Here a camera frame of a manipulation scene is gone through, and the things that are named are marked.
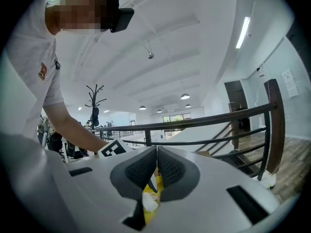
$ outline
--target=fluorescent light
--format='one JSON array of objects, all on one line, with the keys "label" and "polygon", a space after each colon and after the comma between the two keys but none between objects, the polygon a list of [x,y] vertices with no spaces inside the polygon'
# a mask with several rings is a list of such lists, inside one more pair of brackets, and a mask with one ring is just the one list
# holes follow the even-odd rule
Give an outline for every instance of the fluorescent light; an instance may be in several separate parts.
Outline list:
[{"label": "fluorescent light", "polygon": [[188,98],[190,98],[189,94],[184,93],[183,95],[181,95],[181,98],[180,98],[180,99],[185,100],[185,99],[188,99]]},{"label": "fluorescent light", "polygon": [[243,40],[244,40],[246,33],[247,33],[247,29],[248,29],[248,25],[249,25],[250,20],[251,20],[250,17],[245,17],[245,19],[244,19],[244,24],[242,27],[241,35],[240,35],[239,41],[237,43],[237,46],[235,47],[236,49],[239,49],[243,43]]}]

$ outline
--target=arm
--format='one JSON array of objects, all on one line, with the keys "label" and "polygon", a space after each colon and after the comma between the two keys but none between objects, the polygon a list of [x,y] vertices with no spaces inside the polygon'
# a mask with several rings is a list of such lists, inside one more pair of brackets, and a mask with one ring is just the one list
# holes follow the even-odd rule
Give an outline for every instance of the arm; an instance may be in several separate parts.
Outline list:
[{"label": "arm", "polygon": [[72,144],[92,152],[97,152],[107,144],[73,119],[64,103],[44,106],[43,109],[56,131]]}]

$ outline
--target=logo patch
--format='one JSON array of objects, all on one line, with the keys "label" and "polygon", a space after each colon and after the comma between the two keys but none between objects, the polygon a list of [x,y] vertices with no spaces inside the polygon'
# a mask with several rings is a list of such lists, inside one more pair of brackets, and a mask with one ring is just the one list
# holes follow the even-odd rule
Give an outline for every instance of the logo patch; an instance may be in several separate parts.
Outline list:
[{"label": "logo patch", "polygon": [[47,67],[43,62],[41,62],[41,71],[38,73],[40,79],[45,80],[45,75],[47,74]]}]

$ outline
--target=doorway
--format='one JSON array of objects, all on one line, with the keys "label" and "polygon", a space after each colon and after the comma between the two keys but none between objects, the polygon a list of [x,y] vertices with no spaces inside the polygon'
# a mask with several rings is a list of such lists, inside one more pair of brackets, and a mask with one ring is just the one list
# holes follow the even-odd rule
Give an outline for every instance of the doorway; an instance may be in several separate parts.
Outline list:
[{"label": "doorway", "polygon": [[[248,109],[241,81],[227,82],[225,83],[225,88],[230,103],[235,102],[237,111]],[[245,132],[250,131],[249,117],[239,119],[239,130]]]}]

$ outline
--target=wooden floor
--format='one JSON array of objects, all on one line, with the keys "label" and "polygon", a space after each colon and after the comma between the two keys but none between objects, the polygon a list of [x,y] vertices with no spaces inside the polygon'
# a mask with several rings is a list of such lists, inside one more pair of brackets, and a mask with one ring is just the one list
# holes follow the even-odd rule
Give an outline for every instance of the wooden floor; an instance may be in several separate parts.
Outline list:
[{"label": "wooden floor", "polygon": [[[264,133],[240,138],[239,149],[264,142]],[[254,161],[262,157],[263,148],[247,153],[245,156]],[[284,153],[276,176],[276,185],[271,192],[280,202],[299,194],[302,190],[305,177],[311,168],[311,141],[296,138],[285,138]]]}]

